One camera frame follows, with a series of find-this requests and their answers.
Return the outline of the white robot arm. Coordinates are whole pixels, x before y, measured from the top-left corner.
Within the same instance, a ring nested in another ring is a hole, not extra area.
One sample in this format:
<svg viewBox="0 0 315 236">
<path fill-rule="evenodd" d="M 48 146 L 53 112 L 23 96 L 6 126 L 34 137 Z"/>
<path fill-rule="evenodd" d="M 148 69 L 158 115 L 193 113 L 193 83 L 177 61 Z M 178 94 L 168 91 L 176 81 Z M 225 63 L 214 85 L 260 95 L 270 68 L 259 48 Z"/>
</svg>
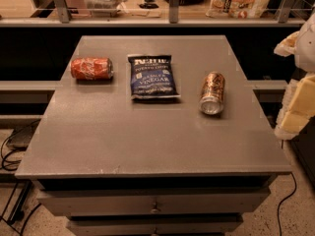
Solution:
<svg viewBox="0 0 315 236">
<path fill-rule="evenodd" d="M 279 43 L 274 53 L 283 57 L 293 55 L 295 66 L 306 72 L 299 81 L 289 81 L 276 121 L 276 137 L 291 140 L 315 116 L 315 15 Z"/>
</svg>

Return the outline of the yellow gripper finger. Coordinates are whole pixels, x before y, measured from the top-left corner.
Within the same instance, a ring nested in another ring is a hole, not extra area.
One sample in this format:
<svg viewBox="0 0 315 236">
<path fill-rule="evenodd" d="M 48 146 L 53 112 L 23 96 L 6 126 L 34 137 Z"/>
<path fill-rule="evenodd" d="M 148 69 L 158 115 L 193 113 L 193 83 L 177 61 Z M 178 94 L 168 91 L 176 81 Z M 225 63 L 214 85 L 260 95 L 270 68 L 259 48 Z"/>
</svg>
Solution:
<svg viewBox="0 0 315 236">
<path fill-rule="evenodd" d="M 286 86 L 282 105 L 275 135 L 280 140 L 291 140 L 315 116 L 315 74 L 307 74 L 300 81 L 291 80 Z"/>
</svg>

